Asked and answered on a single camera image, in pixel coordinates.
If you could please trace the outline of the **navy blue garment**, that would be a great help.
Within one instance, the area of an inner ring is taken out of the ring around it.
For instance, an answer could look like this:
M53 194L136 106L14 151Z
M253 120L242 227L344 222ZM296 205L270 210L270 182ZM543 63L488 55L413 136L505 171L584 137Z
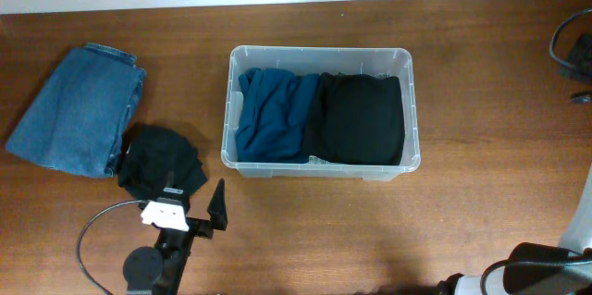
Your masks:
M280 68L250 68L239 76L244 96L235 133L240 162L304 164L304 127L319 76Z

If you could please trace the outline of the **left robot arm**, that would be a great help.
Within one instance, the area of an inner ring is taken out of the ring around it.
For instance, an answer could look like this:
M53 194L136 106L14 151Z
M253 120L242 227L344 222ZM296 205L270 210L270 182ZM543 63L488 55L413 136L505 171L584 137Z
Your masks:
M133 295L176 295L196 238L210 240L228 226L225 180L220 179L207 207L209 217L187 216L189 195L173 185L169 173L163 190L142 209L145 225L159 230L155 244L132 251L123 264L126 292Z

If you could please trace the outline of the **black garment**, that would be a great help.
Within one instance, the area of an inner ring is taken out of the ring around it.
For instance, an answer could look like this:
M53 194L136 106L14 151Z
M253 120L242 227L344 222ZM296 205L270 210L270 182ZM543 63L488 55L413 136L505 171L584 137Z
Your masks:
M136 125L117 174L118 186L135 199L155 200L173 171L174 189L191 196L207 181L202 165L198 149L176 131Z

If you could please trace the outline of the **dark blue jeans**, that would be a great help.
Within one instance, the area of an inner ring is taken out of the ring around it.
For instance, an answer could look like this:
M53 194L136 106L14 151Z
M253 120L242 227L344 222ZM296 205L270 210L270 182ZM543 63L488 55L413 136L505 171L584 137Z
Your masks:
M97 43L70 50L9 136L6 150L37 166L113 177L146 78L136 61L136 55Z

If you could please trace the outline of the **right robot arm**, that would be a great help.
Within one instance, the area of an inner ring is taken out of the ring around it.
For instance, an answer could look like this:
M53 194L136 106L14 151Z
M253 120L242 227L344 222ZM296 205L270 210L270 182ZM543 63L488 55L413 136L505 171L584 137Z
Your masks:
M457 274L433 294L589 294L591 292L591 179L557 247L523 242L480 276Z

